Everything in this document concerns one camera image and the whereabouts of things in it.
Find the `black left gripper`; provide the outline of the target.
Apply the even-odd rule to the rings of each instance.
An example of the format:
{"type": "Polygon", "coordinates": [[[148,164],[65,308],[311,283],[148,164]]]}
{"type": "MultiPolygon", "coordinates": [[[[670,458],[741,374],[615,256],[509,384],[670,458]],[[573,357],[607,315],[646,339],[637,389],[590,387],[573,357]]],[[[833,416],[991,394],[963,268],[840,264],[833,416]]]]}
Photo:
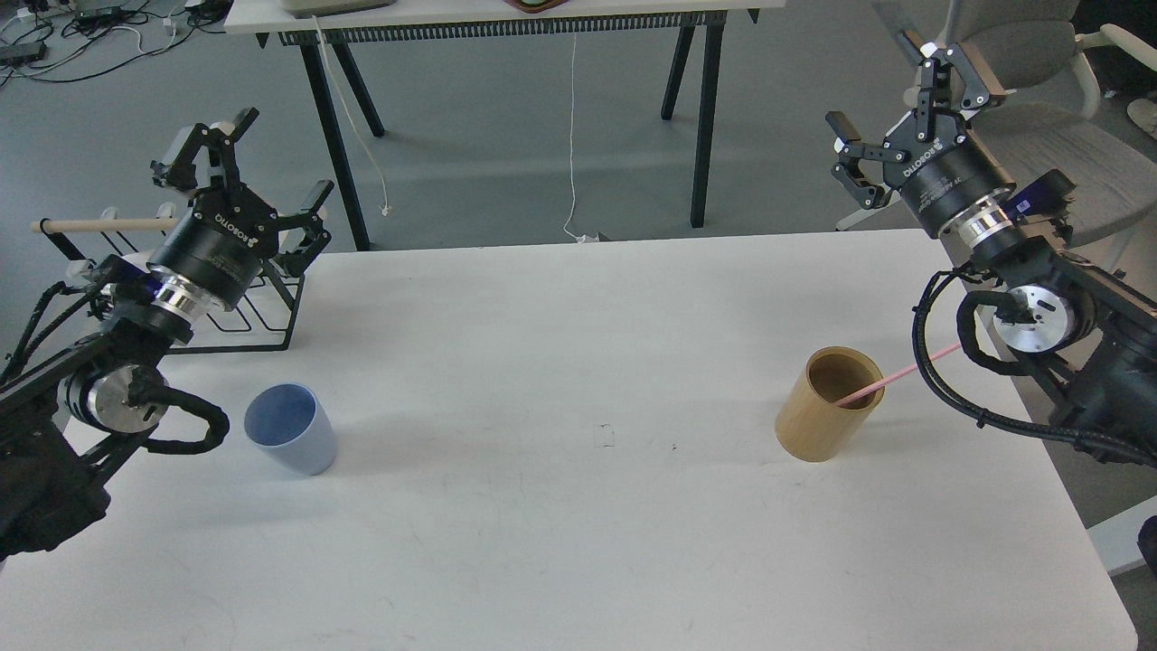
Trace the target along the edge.
{"type": "Polygon", "coordinates": [[[185,321],[198,321],[211,312],[231,312],[272,257],[287,278],[301,278],[332,239],[320,210],[334,182],[315,183],[296,212],[277,215],[277,209],[239,180],[235,146],[258,116],[257,108],[244,108],[231,123],[185,127],[163,160],[150,162],[159,188],[174,188],[191,198],[186,217],[147,262],[160,281],[153,305],[185,321]],[[208,188],[198,186],[196,160],[200,151],[208,153],[208,188]],[[290,231],[301,231],[299,244],[278,251],[277,236],[290,231]]]}

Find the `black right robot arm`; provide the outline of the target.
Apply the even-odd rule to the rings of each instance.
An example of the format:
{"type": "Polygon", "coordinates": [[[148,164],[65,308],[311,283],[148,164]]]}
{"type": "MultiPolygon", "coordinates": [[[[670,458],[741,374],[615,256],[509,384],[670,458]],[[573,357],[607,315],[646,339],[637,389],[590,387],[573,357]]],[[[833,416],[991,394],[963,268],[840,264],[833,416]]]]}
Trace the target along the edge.
{"type": "Polygon", "coordinates": [[[1068,247],[1074,183],[1057,169],[1025,188],[992,160],[968,118],[1007,98],[977,49],[897,34],[918,66],[918,98],[879,145],[831,111],[832,173],[868,209],[899,197],[933,239],[968,261],[935,273],[914,308],[915,365],[943,404],[1002,431],[1066,442],[1101,463],[1154,467],[1154,301],[1068,247]],[[926,325],[951,280],[973,284],[955,321],[964,354],[992,373],[1029,376],[1053,404],[1044,426],[972,404],[942,378],[926,325]]]}

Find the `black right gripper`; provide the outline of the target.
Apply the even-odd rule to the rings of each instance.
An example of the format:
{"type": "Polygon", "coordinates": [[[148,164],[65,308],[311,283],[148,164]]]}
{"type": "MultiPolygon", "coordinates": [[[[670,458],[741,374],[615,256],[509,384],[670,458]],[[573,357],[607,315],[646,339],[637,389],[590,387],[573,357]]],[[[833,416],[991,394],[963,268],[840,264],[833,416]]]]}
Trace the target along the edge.
{"type": "Polygon", "coordinates": [[[843,112],[827,111],[823,118],[837,135],[832,176],[864,209],[884,207],[894,188],[934,241],[955,234],[975,249],[983,241],[1005,238],[1012,221],[1002,202],[1016,183],[963,117],[935,116],[1000,106],[1008,91],[974,45],[938,46],[913,30],[900,30],[898,44],[920,74],[913,117],[889,130],[883,146],[864,143],[843,112]],[[869,180],[861,169],[864,161],[883,164],[889,188],[869,180]]]}

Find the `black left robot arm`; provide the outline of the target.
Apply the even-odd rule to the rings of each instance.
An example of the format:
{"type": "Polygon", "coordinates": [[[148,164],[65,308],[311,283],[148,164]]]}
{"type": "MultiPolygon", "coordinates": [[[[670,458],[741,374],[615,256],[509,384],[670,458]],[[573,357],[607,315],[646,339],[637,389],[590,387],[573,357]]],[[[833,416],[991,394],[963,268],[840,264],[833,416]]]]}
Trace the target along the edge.
{"type": "Polygon", "coordinates": [[[334,183],[318,182],[299,210],[278,214],[239,178],[235,147],[258,118],[183,128],[150,165],[187,214],[143,267],[124,257],[81,262],[78,284],[42,293],[3,367],[3,558],[54,552],[106,515],[106,482],[137,450],[202,454],[229,432],[218,405],[169,386],[159,367],[189,343],[202,315],[231,312],[257,278],[290,313],[301,279],[331,235],[320,217],[334,183]]]}

